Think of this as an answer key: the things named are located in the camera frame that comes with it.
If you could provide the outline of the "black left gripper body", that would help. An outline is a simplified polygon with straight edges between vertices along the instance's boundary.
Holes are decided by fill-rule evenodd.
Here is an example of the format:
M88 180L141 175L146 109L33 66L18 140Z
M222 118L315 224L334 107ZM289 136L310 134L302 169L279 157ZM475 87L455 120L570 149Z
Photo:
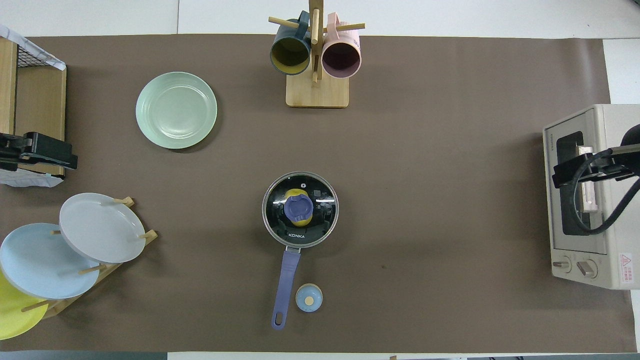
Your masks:
M16 136L0 133L0 168L5 171L15 172L19 165L32 166L34 160L23 158L25 149L33 144L33 137L27 134Z

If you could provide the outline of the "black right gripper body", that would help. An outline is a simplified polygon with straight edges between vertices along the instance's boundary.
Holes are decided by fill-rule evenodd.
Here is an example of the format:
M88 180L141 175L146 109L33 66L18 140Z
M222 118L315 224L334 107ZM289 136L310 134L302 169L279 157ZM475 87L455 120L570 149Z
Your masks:
M594 161L601 180L625 180L639 177L640 145L621 145L603 151L603 156Z

